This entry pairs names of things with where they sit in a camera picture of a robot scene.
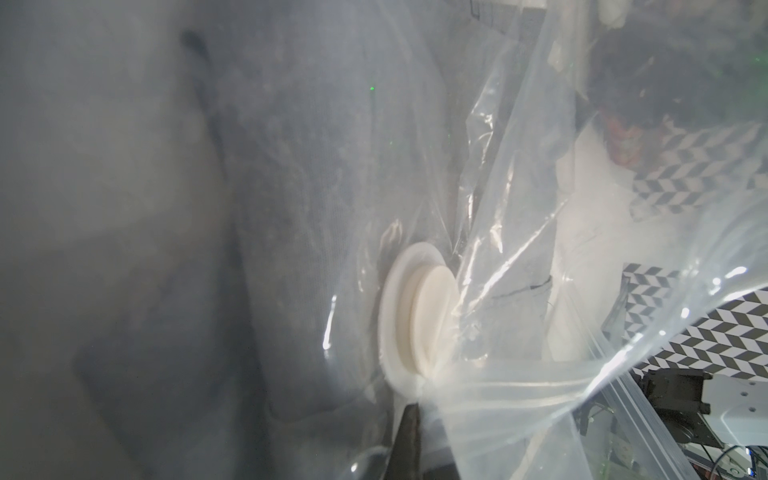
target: black object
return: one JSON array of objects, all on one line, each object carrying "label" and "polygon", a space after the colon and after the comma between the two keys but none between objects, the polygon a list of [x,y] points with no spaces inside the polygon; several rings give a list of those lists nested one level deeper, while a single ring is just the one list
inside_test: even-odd
[{"label": "black object", "polygon": [[419,480],[422,456],[421,414],[412,403],[402,413],[384,480]]},{"label": "black object", "polygon": [[611,407],[608,405],[608,401],[603,396],[603,392],[596,393],[589,400],[584,402],[584,405],[582,405],[581,408],[574,410],[574,421],[576,422],[578,431],[581,436],[587,435],[587,430],[589,428],[589,418],[594,407],[598,407],[600,409],[598,410],[598,413],[611,411]]},{"label": "black object", "polygon": [[710,460],[710,462],[712,462],[712,464],[714,465],[714,463],[715,463],[715,459],[714,459],[714,458],[712,458],[712,455],[710,455],[710,451],[709,451],[709,450],[707,450],[707,447],[705,447],[704,445],[701,445],[701,444],[699,444],[699,446],[701,447],[701,449],[702,449],[702,450],[704,450],[704,453],[706,453],[706,454],[707,454],[707,458],[708,458],[708,459]]},{"label": "black object", "polygon": [[638,382],[675,442],[723,448],[703,417],[710,414],[710,405],[701,401],[701,394],[704,381],[711,378],[704,370],[660,369]]}]

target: white circular fitting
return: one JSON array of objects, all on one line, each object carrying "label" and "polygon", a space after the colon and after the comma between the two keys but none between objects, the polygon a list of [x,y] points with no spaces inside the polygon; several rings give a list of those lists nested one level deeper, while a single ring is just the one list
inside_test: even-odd
[{"label": "white circular fitting", "polygon": [[450,358],[458,284],[440,252],[414,243],[395,259],[379,305],[379,361],[391,387],[417,400],[425,379]]}]

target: white robot part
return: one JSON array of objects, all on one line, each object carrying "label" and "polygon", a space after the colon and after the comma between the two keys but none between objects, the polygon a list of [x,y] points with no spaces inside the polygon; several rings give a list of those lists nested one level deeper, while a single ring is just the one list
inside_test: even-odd
[{"label": "white robot part", "polygon": [[722,443],[768,445],[768,382],[715,375],[701,401],[710,404],[704,419]]},{"label": "white robot part", "polygon": [[390,386],[409,401],[450,358],[458,329],[458,284],[430,243],[403,250],[379,305],[379,361]]}]

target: transparent plastic bag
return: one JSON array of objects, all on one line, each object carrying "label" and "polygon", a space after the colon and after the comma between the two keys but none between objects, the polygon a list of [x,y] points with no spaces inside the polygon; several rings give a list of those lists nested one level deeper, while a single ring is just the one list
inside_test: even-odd
[{"label": "transparent plastic bag", "polygon": [[600,394],[599,402],[588,401],[574,415],[594,477],[698,478],[628,374]]},{"label": "transparent plastic bag", "polygon": [[[380,467],[378,297],[426,241],[461,302],[424,465],[590,478],[568,412],[765,283],[768,109],[729,73],[760,67],[761,2],[183,3],[8,10],[15,449],[99,478]],[[596,353],[628,262],[679,282]]]}]

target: checkered pattern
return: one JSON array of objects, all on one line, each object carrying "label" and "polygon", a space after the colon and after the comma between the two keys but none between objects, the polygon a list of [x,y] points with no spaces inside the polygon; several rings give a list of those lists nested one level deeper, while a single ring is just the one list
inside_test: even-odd
[{"label": "checkered pattern", "polygon": [[659,167],[634,178],[635,220],[695,210],[729,185],[743,188],[745,179],[747,188],[768,188],[768,152],[761,147],[768,137],[765,124],[689,132],[668,121],[664,130]]},{"label": "checkered pattern", "polygon": [[[630,263],[624,341],[650,324],[677,283],[679,273]],[[704,369],[740,379],[768,381],[768,289],[722,305],[675,336],[636,372],[664,368]]]}]

